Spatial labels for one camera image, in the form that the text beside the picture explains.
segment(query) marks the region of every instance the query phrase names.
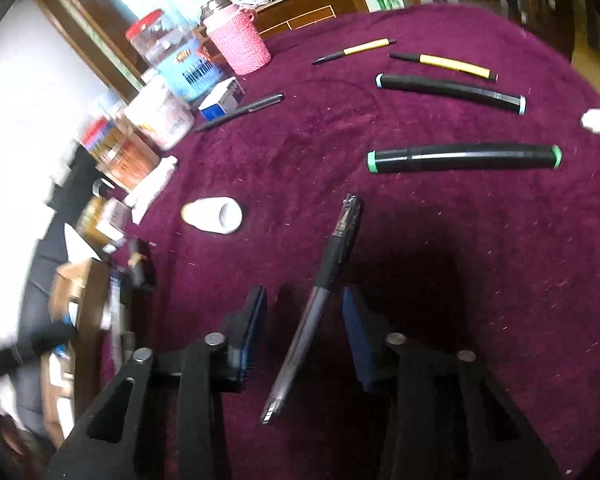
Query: pink thermos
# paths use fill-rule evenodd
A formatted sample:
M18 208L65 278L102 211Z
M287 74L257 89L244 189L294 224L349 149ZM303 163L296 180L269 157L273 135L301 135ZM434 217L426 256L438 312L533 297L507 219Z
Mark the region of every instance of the pink thermos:
M267 46L253 26L255 11L240 9L229 0L209 0L202 7L206 34L237 75L245 75L271 60Z

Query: metal bolt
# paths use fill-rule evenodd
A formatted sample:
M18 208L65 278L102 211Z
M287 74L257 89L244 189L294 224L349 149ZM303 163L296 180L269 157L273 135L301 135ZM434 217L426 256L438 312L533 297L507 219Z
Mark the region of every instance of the metal bolt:
M211 334L205 335L205 343L209 346L220 346L225 340L226 338L221 332L212 332Z
M139 348L134 352L134 359L139 363L144 363L153 354L150 348Z
M384 340L390 345L400 346L407 342L407 338L400 332L389 332L384 336Z
M473 363L475 361L475 354L471 352L471 350L461 350L456 354L456 356L458 356L458 359L464 361L465 363Z

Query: maroon cloth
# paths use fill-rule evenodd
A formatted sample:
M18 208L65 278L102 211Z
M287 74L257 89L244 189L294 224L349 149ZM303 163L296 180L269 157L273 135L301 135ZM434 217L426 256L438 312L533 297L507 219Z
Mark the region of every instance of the maroon cloth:
M311 66L377 38L397 43ZM218 329L251 285L267 289L248 388L224 396L234 479L375 476L386 401L356 381L339 295L282 414L268 426L259 420L347 191L365 209L343 281L360 284L396 330L473 349L575 476L600 448L600 136L579 125L600 97L533 35L471 7L348 15L267 45L271 63L240 78L245 102L277 92L284 102L187 136L173 150L180 163L170 184L133 229L155 244L158 287L144 343L156 351ZM380 72L491 85L389 52L491 68L494 88L526 96L526 114L378 89ZM555 143L564 160L556 171L366 168L369 150L479 141ZM225 195L244 211L234 234L180 219L184 204Z

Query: white jar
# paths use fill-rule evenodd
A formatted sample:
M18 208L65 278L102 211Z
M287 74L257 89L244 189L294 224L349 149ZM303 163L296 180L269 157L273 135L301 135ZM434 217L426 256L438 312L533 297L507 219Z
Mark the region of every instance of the white jar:
M187 104L169 90L159 74L129 103L125 115L161 150L173 148L194 123Z

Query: brown box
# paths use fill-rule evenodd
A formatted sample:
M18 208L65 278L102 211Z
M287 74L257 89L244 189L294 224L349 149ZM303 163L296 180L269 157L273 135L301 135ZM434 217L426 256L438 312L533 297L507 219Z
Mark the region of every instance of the brown box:
M109 266L98 260L81 264L64 264L56 269L49 296L51 319L68 314L70 301L78 303L76 327L78 336L69 345L74 372L74 420L80 418L100 390L98 375L102 334L102 311L109 295ZM42 400L45 426L56 446L64 441L56 402L61 388L49 380L48 355L42 357Z

